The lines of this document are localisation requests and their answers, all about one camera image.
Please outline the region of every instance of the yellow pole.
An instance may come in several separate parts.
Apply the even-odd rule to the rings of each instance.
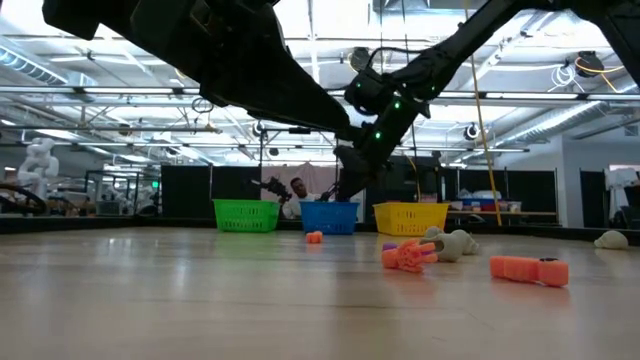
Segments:
[[[465,0],[464,13],[469,20],[469,0]],[[493,193],[493,203],[496,207],[496,218],[498,226],[502,226],[502,215],[500,214],[500,205],[496,196],[496,182],[493,177],[493,165],[491,164],[491,154],[487,146],[487,135],[484,132],[484,123],[482,122],[482,109],[480,106],[480,93],[478,92],[478,76],[476,75],[476,62],[473,54],[471,55],[471,71],[473,73],[473,87],[476,93],[476,107],[478,108],[478,122],[480,123],[480,134],[482,135],[482,145],[484,146],[484,154],[487,157],[487,165],[489,167],[489,182],[491,183],[491,192]]]

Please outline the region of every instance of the yellow basket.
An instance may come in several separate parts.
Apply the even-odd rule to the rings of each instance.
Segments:
[[[449,204],[384,203],[373,208],[379,233],[423,236],[431,226],[444,230]]]

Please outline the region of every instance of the purple toy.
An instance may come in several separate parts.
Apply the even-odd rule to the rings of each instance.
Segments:
[[[398,247],[398,244],[395,244],[395,243],[384,243],[382,244],[382,251],[396,249],[397,247]]]

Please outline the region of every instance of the beige toy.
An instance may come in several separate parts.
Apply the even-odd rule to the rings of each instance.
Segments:
[[[602,234],[594,244],[601,249],[626,250],[629,247],[629,240],[619,231],[610,230]]]
[[[427,230],[420,243],[434,243],[438,261],[442,262],[457,262],[462,255],[477,254],[479,248],[479,245],[466,231],[456,230],[451,234],[445,234],[435,226]]]
[[[444,234],[444,231],[440,230],[440,228],[437,227],[437,226],[432,226],[432,227],[427,229],[427,233],[424,234],[424,239],[425,240],[430,240],[430,239],[435,240],[435,237],[440,235],[440,234]]]
[[[480,245],[478,245],[475,240],[471,237],[471,235],[464,230],[456,230],[451,233],[451,235],[456,235],[464,240],[464,250],[462,250],[462,255],[477,255],[478,250],[480,249]]]

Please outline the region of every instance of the white wall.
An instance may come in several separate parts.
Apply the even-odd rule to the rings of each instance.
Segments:
[[[505,154],[496,160],[496,169],[557,169],[558,217],[565,227],[582,228],[582,189],[580,170],[602,171],[609,165],[640,165],[640,146],[636,142],[571,140],[556,136],[550,143],[530,145],[531,152]]]

